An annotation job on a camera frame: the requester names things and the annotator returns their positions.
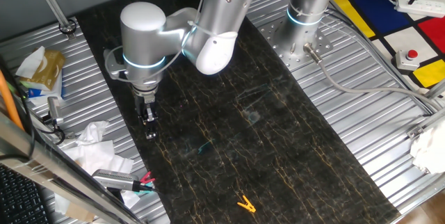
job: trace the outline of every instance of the orange pole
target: orange pole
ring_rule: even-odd
[[[24,131],[25,129],[23,128],[17,108],[15,107],[13,95],[9,90],[8,83],[6,83],[6,79],[2,71],[0,71],[0,92],[3,96],[3,100],[5,101],[6,108],[8,109],[9,118]]]

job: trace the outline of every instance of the emergency stop button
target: emergency stop button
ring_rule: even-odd
[[[416,58],[419,54],[417,53],[416,50],[409,50],[408,54],[406,55],[406,58],[408,60],[412,60],[413,58]]]

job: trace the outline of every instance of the black marble work surface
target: black marble work surface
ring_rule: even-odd
[[[167,15],[199,0],[115,0],[77,15],[97,62],[120,45],[120,11],[148,1]],[[229,66],[200,74],[185,58],[156,99],[147,141],[130,87],[104,74],[173,223],[388,223],[397,210],[335,134],[258,30],[245,20]],[[236,203],[245,195],[257,211]]]

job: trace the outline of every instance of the power strip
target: power strip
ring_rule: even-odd
[[[402,13],[413,13],[431,17],[442,18],[445,16],[445,3],[430,0],[416,0],[412,5],[410,0],[397,0],[396,10]]]

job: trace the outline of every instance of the yellow stripe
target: yellow stripe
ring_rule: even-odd
[[[431,87],[445,79],[445,62],[444,60],[438,60],[421,67],[414,71],[414,75],[424,88]]]
[[[357,13],[348,0],[334,1],[368,38],[375,36],[375,33],[369,28],[368,24],[360,17],[359,13]]]

